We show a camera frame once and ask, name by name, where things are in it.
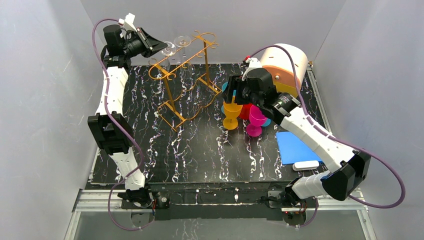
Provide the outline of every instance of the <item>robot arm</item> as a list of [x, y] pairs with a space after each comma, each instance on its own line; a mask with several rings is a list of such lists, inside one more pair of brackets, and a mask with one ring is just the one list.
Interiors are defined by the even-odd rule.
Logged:
[[327, 166], [328, 171], [309, 177], [299, 177], [285, 188], [284, 201], [295, 205], [312, 196], [330, 195], [343, 201], [365, 179], [371, 157], [351, 147], [339, 144], [315, 120], [308, 120], [301, 103], [286, 92], [277, 92], [272, 75], [262, 68], [256, 58], [249, 58], [249, 67], [243, 76], [233, 75], [223, 92], [226, 103], [231, 103], [236, 90], [235, 103], [260, 108], [262, 113], [282, 128], [290, 131], [313, 150]]
[[[119, 25], [108, 25], [103, 29], [107, 45], [103, 48], [101, 59], [109, 76], [109, 89], [106, 90], [107, 79], [103, 73], [100, 103], [95, 115], [88, 117], [88, 126], [98, 147], [105, 150], [113, 159], [123, 177], [137, 168], [138, 164], [134, 157], [132, 143], [110, 120], [103, 101], [107, 94], [109, 112], [125, 131], [133, 136], [133, 129], [125, 120], [122, 110], [131, 58], [138, 54], [148, 58], [168, 46], [148, 35], [142, 28], [135, 27], [134, 18], [135, 16], [129, 13], [125, 19], [119, 19]], [[118, 196], [130, 202], [147, 203], [150, 197], [145, 185], [146, 177], [140, 169], [137, 169], [125, 181], [126, 193], [119, 193]]]

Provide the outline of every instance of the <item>white object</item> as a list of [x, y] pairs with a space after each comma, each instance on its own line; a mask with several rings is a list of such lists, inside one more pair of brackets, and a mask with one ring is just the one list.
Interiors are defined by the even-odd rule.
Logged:
[[[328, 136], [332, 134], [314, 119], [311, 125], [301, 107], [296, 107], [290, 111], [290, 114], [283, 118], [280, 126], [294, 134], [316, 153], [330, 172], [337, 171], [342, 167], [342, 161], [347, 163], [354, 156], [353, 148], [329, 139]], [[327, 133], [327, 136], [319, 133], [314, 126]]]
[[248, 58], [246, 63], [249, 64], [249, 66], [247, 67], [246, 71], [244, 71], [243, 77], [241, 78], [242, 81], [246, 81], [246, 75], [251, 70], [262, 68], [261, 62], [256, 57]]
[[136, 16], [132, 13], [128, 13], [125, 16], [125, 19], [120, 18], [118, 20], [119, 25], [121, 25], [127, 31], [137, 32], [136, 26], [134, 26], [134, 19]]
[[[128, 73], [124, 68], [117, 66], [108, 67], [107, 74], [109, 75], [109, 92], [107, 93], [107, 109], [110, 113], [116, 111], [117, 114], [122, 114], [122, 100], [124, 98], [124, 88], [128, 81]], [[103, 72], [103, 90], [101, 91], [100, 103], [96, 114], [106, 115], [105, 100], [106, 95], [106, 75]]]
[[[123, 178], [138, 166], [136, 158], [134, 157], [133, 147], [128, 149], [127, 154], [123, 152], [117, 152], [113, 155], [110, 155], [110, 157], [118, 166], [119, 172]], [[137, 171], [135, 171], [126, 179], [125, 189], [138, 190], [140, 188], [144, 188], [145, 182], [145, 175], [140, 171], [140, 169], [137, 169]]]
[[325, 171], [312, 176], [304, 176], [297, 180], [291, 189], [300, 199], [327, 195], [328, 193], [324, 190], [321, 179], [329, 173], [329, 171]]
[[[290, 54], [296, 69], [296, 76], [300, 81], [299, 86], [301, 86], [308, 66], [308, 58], [306, 54], [299, 48], [289, 44], [276, 43], [274, 45], [283, 47]], [[260, 63], [263, 68], [267, 69], [272, 74], [273, 79], [276, 79], [277, 82], [289, 86], [294, 84], [292, 64], [289, 57], [283, 50], [277, 47], [268, 47], [263, 52]]]
[[313, 170], [320, 166], [320, 162], [317, 160], [312, 161], [299, 161], [293, 164], [294, 171]]
[[[110, 113], [116, 112], [117, 114], [123, 115], [122, 101], [124, 98], [125, 84], [128, 81], [128, 73], [124, 68], [117, 66], [108, 67], [107, 74], [109, 75], [109, 91], [107, 93], [107, 109]], [[105, 109], [105, 95], [106, 95], [106, 75], [103, 72], [103, 90], [100, 97], [100, 103], [96, 110], [96, 114], [106, 115]], [[129, 172], [135, 169], [138, 164], [134, 157], [134, 150], [132, 147], [128, 149], [128, 153], [118, 152], [110, 155], [113, 161], [116, 163], [120, 174], [125, 177]], [[138, 169], [131, 174], [125, 181], [125, 189], [138, 190], [144, 188], [146, 182], [145, 175]]]

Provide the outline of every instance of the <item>gray wall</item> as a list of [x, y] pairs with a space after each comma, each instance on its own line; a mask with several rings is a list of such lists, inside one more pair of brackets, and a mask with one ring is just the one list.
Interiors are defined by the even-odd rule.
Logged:
[[1, 239], [63, 239], [96, 146], [93, 24], [78, 0], [0, 5]]
[[[161, 41], [194, 30], [216, 34], [219, 47], [210, 63], [239, 63], [274, 43], [292, 44], [314, 60], [346, 0], [81, 0], [93, 23], [135, 15], [135, 25]], [[193, 63], [202, 63], [196, 58]], [[147, 64], [141, 57], [134, 65]]]
[[[406, 184], [402, 205], [370, 209], [384, 240], [424, 239], [423, 13], [421, 0], [348, 0], [315, 61], [336, 136], [389, 161]], [[361, 188], [373, 203], [400, 195], [376, 160]]]

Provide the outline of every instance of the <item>black bracket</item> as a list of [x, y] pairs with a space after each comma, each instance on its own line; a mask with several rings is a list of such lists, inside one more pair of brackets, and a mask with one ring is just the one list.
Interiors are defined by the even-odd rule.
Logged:
[[332, 198], [344, 201], [367, 177], [371, 156], [354, 150], [353, 157], [341, 163], [341, 168], [321, 179], [322, 187]]
[[[125, 120], [122, 114], [112, 112], [113, 118], [125, 129], [131, 136], [133, 129]], [[108, 155], [114, 153], [128, 153], [131, 142], [124, 133], [111, 121], [108, 115], [96, 114], [88, 117], [88, 127], [94, 136], [97, 146], [106, 151]]]
[[267, 195], [268, 204], [271, 209], [291, 208], [293, 207], [289, 202], [284, 201], [282, 194], [284, 190], [269, 190]]
[[118, 197], [121, 198], [122, 201], [130, 203], [139, 203], [141, 205], [148, 205], [152, 202], [147, 186], [142, 187], [138, 190], [127, 189], [125, 192], [119, 192]]
[[171, 193], [169, 191], [158, 191], [156, 194], [152, 192], [153, 198], [156, 199], [156, 209], [168, 209], [171, 204]]
[[103, 64], [106, 66], [106, 68], [111, 67], [118, 67], [120, 69], [124, 68], [126, 73], [130, 73], [131, 69], [131, 58], [129, 58], [127, 55], [116, 55], [111, 56], [107, 55], [102, 58]]

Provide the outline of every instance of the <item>tabletop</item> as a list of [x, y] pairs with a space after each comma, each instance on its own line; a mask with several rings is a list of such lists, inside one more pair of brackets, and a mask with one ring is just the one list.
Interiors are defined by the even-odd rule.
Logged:
[[[177, 76], [169, 81], [174, 97], [187, 90], [195, 79], [206, 72], [204, 64], [192, 65], [192, 76]], [[210, 64], [210, 80], [221, 87], [230, 75], [243, 74], [241, 64]], [[248, 120], [238, 120], [238, 128], [227, 130], [222, 121], [223, 100], [218, 96], [214, 102], [192, 121], [186, 121], [175, 132], [158, 115], [158, 106], [168, 100], [161, 80], [149, 78], [148, 66], [134, 66], [130, 70], [123, 98], [123, 113], [134, 129], [134, 138], [143, 154], [142, 172], [150, 184], [154, 183], [216, 183], [287, 181], [298, 176], [322, 172], [321, 165], [314, 171], [295, 172], [291, 165], [283, 165], [276, 140], [276, 133], [285, 131], [272, 123], [262, 128], [262, 134], [251, 137], [246, 134]], [[323, 117], [318, 107], [311, 80], [305, 74], [301, 87], [309, 114], [322, 126]], [[177, 111], [190, 116], [203, 102], [210, 101], [212, 93], [204, 84], [193, 91], [183, 92], [176, 102]], [[178, 118], [170, 110], [161, 112], [173, 125]], [[140, 160], [136, 151], [135, 158]], [[121, 175], [113, 160], [97, 150], [92, 169], [91, 184], [114, 184]]]

